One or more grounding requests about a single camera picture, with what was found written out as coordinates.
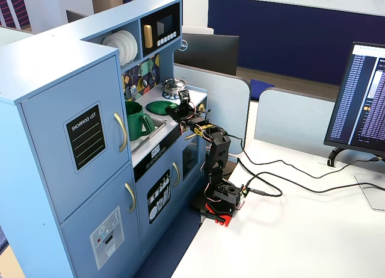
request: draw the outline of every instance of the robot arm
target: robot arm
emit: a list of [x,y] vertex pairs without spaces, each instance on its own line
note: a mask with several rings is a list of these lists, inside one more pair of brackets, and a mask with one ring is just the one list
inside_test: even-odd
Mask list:
[[188,90],[179,92],[180,105],[169,106],[166,112],[179,124],[184,124],[198,136],[211,144],[209,155],[203,167],[208,186],[205,190],[212,193],[213,198],[207,198],[206,209],[220,222],[227,226],[241,203],[243,185],[238,188],[223,178],[223,169],[229,158],[229,147],[231,143],[227,132],[210,123],[208,119],[200,116],[190,103]]

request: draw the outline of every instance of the colorful backsplash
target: colorful backsplash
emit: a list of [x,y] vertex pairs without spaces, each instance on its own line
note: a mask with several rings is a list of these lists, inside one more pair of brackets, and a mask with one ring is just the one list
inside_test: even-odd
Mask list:
[[[159,56],[158,54],[152,56],[142,64],[138,64],[132,69],[125,72],[123,78],[123,90],[125,92],[126,100],[137,100],[142,95],[146,94],[154,86],[159,84]],[[134,97],[131,95],[130,88],[135,86],[137,93]]]

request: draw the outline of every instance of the gold cabinet handle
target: gold cabinet handle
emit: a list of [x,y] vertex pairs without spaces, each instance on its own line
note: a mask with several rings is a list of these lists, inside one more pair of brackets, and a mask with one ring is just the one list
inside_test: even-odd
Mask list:
[[137,200],[135,199],[134,191],[132,190],[132,188],[130,187],[130,185],[129,185],[128,183],[126,183],[125,187],[126,187],[127,191],[130,192],[131,197],[132,197],[132,201],[134,202],[134,204],[133,204],[132,207],[130,208],[130,212],[132,212],[132,211],[135,209],[135,206],[137,205]]
[[125,124],[123,123],[120,116],[117,113],[115,113],[114,117],[115,117],[116,121],[119,123],[120,127],[122,128],[122,132],[123,132],[123,136],[124,136],[123,144],[119,147],[119,152],[121,153],[125,149],[125,147],[127,146],[127,131],[125,128]]
[[177,180],[176,183],[173,185],[174,187],[176,187],[176,186],[179,184],[179,181],[180,181],[180,173],[179,173],[178,166],[177,166],[174,162],[173,162],[173,167],[175,168],[176,173],[178,174],[178,180]]

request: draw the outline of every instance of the monitor screen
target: monitor screen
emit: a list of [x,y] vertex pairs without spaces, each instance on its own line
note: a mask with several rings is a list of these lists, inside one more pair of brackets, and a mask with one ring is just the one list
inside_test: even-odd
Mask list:
[[384,155],[385,46],[353,44],[325,144]]
[[174,62],[213,72],[236,75],[239,36],[183,34]]

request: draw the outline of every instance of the green mug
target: green mug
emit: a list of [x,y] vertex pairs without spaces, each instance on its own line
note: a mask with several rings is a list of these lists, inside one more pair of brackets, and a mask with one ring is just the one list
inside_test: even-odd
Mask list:
[[144,135],[149,135],[155,130],[151,117],[143,113],[143,107],[140,103],[126,101],[126,114],[130,141],[135,141]]

